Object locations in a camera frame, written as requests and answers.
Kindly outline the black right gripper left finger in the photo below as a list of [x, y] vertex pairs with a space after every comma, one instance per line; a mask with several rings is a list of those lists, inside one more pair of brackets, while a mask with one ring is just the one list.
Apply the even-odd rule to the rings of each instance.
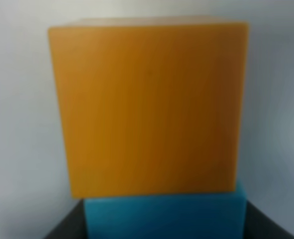
[[84, 202], [80, 200], [45, 239], [87, 239]]

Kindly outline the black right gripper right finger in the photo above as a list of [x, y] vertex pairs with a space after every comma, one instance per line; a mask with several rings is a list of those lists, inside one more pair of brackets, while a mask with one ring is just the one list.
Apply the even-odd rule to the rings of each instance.
[[244, 239], [294, 239], [294, 236], [247, 202]]

